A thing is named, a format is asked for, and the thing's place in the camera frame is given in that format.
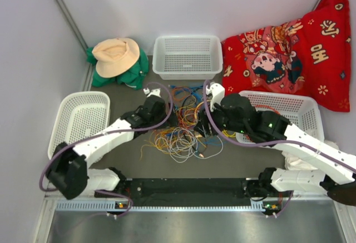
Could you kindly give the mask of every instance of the green cloth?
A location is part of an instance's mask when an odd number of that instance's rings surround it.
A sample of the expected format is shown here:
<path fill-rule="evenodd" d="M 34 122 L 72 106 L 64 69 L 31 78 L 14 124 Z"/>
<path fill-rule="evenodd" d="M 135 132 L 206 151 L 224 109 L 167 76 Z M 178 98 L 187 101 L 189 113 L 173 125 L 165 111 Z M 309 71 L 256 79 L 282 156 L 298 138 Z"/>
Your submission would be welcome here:
<path fill-rule="evenodd" d="M 87 49 L 87 62 L 96 65 L 97 59 L 92 54 L 93 48 Z M 93 74 L 92 86 L 102 87 L 109 83 L 117 82 L 118 84 L 125 83 L 127 86 L 133 89 L 142 89 L 142 83 L 145 76 L 149 72 L 149 59 L 146 53 L 140 48 L 139 60 L 126 72 L 112 78 L 101 77 L 96 69 Z"/>

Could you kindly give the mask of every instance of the white plastic basket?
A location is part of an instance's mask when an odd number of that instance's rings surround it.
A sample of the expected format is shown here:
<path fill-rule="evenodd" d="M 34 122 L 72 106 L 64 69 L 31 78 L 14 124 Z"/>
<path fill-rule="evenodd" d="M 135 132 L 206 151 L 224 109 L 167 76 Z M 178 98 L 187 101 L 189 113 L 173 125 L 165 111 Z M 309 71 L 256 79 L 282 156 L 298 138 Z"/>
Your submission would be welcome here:
<path fill-rule="evenodd" d="M 48 158 L 59 143 L 71 144 L 95 135 L 108 126 L 110 99 L 103 92 L 77 92 L 67 96 L 60 105 L 53 127 Z"/>
<path fill-rule="evenodd" d="M 152 63 L 163 80 L 213 79 L 223 70 L 221 43 L 216 36 L 161 36 Z"/>
<path fill-rule="evenodd" d="M 324 130 L 318 104 L 311 97 L 254 91 L 241 91 L 240 95 L 248 97 L 252 106 L 272 107 L 304 132 L 324 142 Z M 236 139 L 241 143 L 252 143 L 240 133 L 236 133 Z"/>

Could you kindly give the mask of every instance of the red pillow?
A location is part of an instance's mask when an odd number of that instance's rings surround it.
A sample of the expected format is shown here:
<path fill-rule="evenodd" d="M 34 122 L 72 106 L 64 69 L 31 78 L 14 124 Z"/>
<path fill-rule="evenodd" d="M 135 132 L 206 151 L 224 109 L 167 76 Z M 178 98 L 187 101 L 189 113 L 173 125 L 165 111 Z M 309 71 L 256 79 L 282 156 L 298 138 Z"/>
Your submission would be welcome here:
<path fill-rule="evenodd" d="M 348 0 L 322 0 L 301 19 L 226 39 L 222 85 L 226 94 L 304 95 L 332 111 L 349 112 L 350 37 Z"/>

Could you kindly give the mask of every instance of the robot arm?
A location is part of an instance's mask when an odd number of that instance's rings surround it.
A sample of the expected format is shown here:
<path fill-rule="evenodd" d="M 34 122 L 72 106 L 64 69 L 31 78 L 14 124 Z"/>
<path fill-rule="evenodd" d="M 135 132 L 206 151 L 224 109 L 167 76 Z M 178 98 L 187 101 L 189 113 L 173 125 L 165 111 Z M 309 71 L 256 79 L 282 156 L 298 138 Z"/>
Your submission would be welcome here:
<path fill-rule="evenodd" d="M 74 199 L 83 191 L 98 189 L 111 191 L 116 188 L 120 179 L 124 177 L 120 171 L 114 168 L 105 170 L 89 168 L 115 147 L 147 132 L 133 132 L 131 129 L 151 127 L 166 118 L 166 103 L 160 97 L 160 89 L 152 91 L 145 89 L 144 92 L 147 95 L 145 103 L 135 111 L 124 113 L 112 125 L 97 134 L 104 136 L 78 143 L 54 160 L 46 177 L 66 199 Z M 171 114 L 160 128 L 176 126 L 176 122 L 176 115 Z M 59 144 L 55 153 L 66 146 L 65 142 Z"/>
<path fill-rule="evenodd" d="M 220 130 L 246 134 L 255 143 L 292 140 L 317 150 L 315 152 L 292 143 L 269 146 L 291 153 L 318 170 L 288 171 L 266 168 L 259 176 L 259 186 L 266 194 L 276 190 L 319 192 L 343 204 L 356 206 L 356 198 L 352 195 L 356 192 L 356 156 L 336 150 L 307 135 L 287 118 L 273 111 L 257 111 L 247 97 L 241 97 L 239 94 L 225 97 L 225 89 L 220 84 L 211 84 L 206 93 L 210 96 L 211 116 Z M 216 134 L 210 126 L 205 109 L 199 113 L 199 122 L 194 129 L 202 136 Z"/>

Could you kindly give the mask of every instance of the tangled wires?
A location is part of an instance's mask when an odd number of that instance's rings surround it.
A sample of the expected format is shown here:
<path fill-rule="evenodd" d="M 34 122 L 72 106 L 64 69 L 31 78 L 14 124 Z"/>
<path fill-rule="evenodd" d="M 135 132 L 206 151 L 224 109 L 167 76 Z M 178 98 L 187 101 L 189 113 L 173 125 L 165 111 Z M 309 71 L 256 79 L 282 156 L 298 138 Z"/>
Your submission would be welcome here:
<path fill-rule="evenodd" d="M 202 86 L 170 86 L 170 88 L 172 88 L 179 126 L 152 132 L 149 140 L 146 141 L 147 144 L 141 147 L 141 158 L 146 146 L 157 148 L 178 163 L 183 163 L 193 156 L 204 160 L 220 154 L 224 149 L 224 143 L 219 137 L 205 138 L 193 130 L 197 124 L 197 112 L 202 106 Z M 221 146 L 221 149 L 205 157 L 203 152 L 208 145 Z"/>

